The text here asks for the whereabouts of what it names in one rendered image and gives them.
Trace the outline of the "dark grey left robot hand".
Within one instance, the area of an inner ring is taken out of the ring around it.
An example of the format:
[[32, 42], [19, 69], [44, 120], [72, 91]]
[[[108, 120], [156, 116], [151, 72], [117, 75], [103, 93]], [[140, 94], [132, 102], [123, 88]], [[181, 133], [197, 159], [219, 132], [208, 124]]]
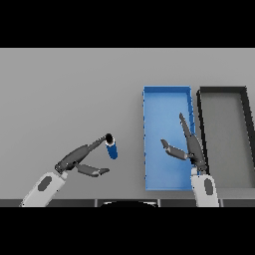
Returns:
[[75, 150], [68, 153], [63, 159], [61, 159], [56, 165], [55, 169], [57, 172], [62, 174], [64, 171], [72, 170], [74, 167], [79, 173], [85, 174], [91, 177], [98, 177], [103, 175], [110, 170], [108, 168], [96, 168], [86, 164], [82, 164], [85, 157], [95, 148], [102, 144], [106, 140], [105, 136], [95, 140], [90, 145], [84, 144]]

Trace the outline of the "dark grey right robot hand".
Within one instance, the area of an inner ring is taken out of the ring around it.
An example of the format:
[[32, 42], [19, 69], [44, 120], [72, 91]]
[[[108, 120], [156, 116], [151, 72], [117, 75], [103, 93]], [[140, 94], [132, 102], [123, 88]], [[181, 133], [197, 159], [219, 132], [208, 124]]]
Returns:
[[207, 173], [208, 167], [205, 162], [205, 156], [201, 144], [197, 136], [190, 131], [183, 114], [179, 114], [180, 124], [186, 139], [187, 151], [170, 145], [165, 139], [161, 139], [161, 143], [165, 152], [173, 157], [181, 160], [189, 159], [199, 172]]

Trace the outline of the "blue bin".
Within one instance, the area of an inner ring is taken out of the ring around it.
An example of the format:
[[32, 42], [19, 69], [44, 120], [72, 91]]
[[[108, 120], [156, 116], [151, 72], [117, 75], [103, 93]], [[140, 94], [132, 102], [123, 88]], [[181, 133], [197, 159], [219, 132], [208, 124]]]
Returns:
[[187, 151], [179, 114], [183, 114], [189, 130], [195, 133], [191, 87], [144, 86], [142, 96], [145, 189], [190, 190], [190, 160], [168, 155], [160, 140]]

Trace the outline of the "blue pipe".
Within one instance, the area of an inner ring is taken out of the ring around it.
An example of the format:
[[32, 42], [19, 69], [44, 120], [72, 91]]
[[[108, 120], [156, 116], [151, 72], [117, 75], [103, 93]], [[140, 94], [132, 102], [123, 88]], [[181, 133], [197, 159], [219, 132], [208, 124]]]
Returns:
[[110, 133], [106, 134], [106, 148], [111, 159], [116, 159], [118, 157], [116, 140]]

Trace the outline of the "dark grey bin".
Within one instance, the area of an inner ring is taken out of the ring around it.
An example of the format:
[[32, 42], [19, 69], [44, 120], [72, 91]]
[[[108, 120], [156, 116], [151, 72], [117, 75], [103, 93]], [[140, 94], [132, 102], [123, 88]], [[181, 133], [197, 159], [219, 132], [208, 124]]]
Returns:
[[255, 128], [246, 87], [200, 87], [201, 139], [217, 188], [255, 188]]

